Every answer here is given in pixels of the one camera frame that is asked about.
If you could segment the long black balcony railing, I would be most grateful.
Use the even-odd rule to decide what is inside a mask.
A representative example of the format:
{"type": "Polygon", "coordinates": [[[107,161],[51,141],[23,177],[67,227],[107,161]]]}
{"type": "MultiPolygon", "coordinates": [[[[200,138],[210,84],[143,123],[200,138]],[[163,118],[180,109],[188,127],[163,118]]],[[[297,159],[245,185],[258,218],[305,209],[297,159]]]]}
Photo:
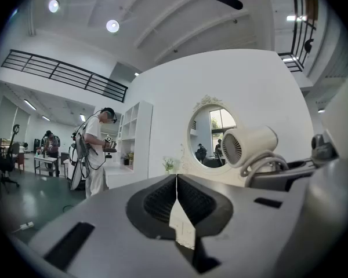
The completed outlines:
{"type": "Polygon", "coordinates": [[[128,87],[87,69],[50,57],[11,49],[1,67],[51,79],[124,102],[128,87]]]}

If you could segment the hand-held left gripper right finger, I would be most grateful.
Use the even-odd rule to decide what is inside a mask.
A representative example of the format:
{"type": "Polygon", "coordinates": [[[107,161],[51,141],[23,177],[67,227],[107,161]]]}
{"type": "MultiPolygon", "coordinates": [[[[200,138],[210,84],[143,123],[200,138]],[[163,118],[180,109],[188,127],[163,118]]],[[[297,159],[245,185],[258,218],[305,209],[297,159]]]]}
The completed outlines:
{"type": "Polygon", "coordinates": [[[195,229],[191,265],[205,277],[275,277],[304,196],[304,180],[281,192],[180,174],[178,200],[195,229]]]}

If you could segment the white low cabinet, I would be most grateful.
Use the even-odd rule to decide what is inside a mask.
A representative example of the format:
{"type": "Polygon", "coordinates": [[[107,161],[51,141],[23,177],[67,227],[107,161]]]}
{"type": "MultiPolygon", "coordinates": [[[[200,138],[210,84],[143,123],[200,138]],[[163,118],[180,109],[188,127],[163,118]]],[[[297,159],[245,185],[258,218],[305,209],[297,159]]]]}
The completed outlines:
{"type": "Polygon", "coordinates": [[[109,189],[128,184],[127,181],[133,175],[133,171],[125,165],[112,164],[104,167],[106,185],[109,189]]]}

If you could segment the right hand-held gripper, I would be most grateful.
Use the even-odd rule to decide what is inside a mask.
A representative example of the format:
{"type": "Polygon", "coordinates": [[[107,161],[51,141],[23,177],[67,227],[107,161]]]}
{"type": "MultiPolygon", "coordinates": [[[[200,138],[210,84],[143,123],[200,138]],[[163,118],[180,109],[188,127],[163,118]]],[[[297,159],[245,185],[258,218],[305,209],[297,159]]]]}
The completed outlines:
{"type": "Polygon", "coordinates": [[[298,221],[274,268],[275,278],[348,278],[348,80],[322,116],[338,157],[315,172],[311,159],[289,170],[257,173],[251,188],[289,191],[310,177],[298,221]]]}

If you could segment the white flowers in vase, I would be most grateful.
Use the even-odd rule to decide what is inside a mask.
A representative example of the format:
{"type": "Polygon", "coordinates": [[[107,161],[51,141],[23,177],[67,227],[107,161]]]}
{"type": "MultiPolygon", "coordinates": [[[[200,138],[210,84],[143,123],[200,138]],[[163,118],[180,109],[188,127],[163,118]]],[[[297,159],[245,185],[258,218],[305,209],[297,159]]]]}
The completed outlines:
{"type": "Polygon", "coordinates": [[[162,165],[164,167],[166,175],[172,174],[175,169],[175,160],[170,157],[163,157],[162,165]]]}

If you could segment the brown wooden chair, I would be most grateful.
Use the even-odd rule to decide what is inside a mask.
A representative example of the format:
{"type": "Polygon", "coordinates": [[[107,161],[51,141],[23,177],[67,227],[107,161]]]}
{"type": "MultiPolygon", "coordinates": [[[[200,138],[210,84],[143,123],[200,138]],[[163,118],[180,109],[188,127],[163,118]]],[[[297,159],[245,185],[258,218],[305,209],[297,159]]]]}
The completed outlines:
{"type": "Polygon", "coordinates": [[[25,162],[25,153],[18,153],[16,157],[14,158],[14,163],[17,164],[17,168],[19,172],[21,173],[22,170],[24,170],[24,162],[25,162]]]}

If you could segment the white work table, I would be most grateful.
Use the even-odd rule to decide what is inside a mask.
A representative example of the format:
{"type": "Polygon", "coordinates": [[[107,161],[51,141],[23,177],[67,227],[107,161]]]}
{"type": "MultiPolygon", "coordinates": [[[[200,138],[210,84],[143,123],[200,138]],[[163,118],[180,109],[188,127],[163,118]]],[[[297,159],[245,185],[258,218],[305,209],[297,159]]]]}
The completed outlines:
{"type": "Polygon", "coordinates": [[[42,172],[50,173],[51,176],[59,177],[59,159],[48,156],[35,156],[34,173],[41,175],[42,172]]]}

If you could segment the black office chair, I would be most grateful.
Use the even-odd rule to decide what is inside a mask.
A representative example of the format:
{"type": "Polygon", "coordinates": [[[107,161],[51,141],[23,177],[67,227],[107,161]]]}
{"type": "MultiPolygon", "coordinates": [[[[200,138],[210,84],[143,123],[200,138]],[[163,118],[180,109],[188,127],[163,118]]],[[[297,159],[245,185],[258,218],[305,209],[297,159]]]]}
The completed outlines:
{"type": "Polygon", "coordinates": [[[6,176],[6,174],[9,174],[13,171],[15,168],[15,162],[13,158],[13,140],[14,137],[19,132],[20,125],[14,125],[12,128],[12,138],[10,140],[9,148],[7,149],[6,153],[3,154],[0,151],[0,182],[4,186],[5,191],[9,193],[9,190],[6,186],[6,183],[15,184],[17,188],[20,187],[20,184],[17,181],[13,181],[10,179],[10,177],[6,176]]]}

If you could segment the white hair dryer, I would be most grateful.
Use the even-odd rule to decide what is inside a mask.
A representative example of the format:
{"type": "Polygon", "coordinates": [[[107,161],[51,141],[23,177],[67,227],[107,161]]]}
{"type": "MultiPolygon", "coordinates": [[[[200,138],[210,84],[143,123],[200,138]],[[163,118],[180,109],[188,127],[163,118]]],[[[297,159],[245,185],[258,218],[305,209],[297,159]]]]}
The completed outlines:
{"type": "Polygon", "coordinates": [[[286,171],[287,161],[274,153],[278,145],[278,135],[268,127],[252,129],[229,129],[221,142],[221,150],[226,163],[239,168],[240,176],[245,178],[245,186],[250,187],[257,173],[286,171]]]}

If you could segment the short black corner railing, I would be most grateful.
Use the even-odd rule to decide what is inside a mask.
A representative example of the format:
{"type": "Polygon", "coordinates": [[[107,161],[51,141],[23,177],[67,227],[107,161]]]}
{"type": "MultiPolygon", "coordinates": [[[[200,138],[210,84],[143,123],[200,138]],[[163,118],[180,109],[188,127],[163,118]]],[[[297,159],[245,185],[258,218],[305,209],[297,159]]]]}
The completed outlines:
{"type": "Polygon", "coordinates": [[[291,48],[278,55],[291,73],[302,72],[317,30],[318,0],[293,0],[293,14],[287,21],[293,24],[291,48]]]}

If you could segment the oval mirror with ornate frame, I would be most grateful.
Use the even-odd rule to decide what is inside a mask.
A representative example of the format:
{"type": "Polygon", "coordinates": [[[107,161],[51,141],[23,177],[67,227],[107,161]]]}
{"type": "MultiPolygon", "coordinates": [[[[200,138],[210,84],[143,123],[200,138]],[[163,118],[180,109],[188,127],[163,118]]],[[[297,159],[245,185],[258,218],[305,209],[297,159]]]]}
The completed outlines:
{"type": "Polygon", "coordinates": [[[230,167],[225,157],[215,152],[218,139],[223,138],[226,130],[242,127],[238,116],[222,100],[203,97],[193,109],[177,172],[244,187],[245,179],[240,176],[240,170],[230,167]]]}

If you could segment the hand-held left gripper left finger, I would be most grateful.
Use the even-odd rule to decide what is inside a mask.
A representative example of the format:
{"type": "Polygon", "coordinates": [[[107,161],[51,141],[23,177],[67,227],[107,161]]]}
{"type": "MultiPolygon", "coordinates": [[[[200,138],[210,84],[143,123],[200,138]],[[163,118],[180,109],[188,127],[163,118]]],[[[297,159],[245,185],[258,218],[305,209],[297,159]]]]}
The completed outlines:
{"type": "Polygon", "coordinates": [[[77,223],[94,229],[66,269],[76,278],[198,278],[173,240],[149,239],[126,216],[131,196],[164,179],[141,180],[94,195],[40,229],[29,247],[44,257],[77,223]]]}

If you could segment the white open shelf unit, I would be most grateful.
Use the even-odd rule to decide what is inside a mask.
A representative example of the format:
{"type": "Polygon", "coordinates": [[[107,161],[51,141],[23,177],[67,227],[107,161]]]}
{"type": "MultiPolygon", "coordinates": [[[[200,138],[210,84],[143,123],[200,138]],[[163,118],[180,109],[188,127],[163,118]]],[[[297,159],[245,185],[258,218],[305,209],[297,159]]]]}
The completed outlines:
{"type": "Polygon", "coordinates": [[[119,162],[122,163],[122,155],[128,154],[130,151],[134,152],[133,166],[126,167],[141,177],[148,176],[152,114],[153,105],[140,101],[122,115],[119,124],[117,138],[119,162]]]}

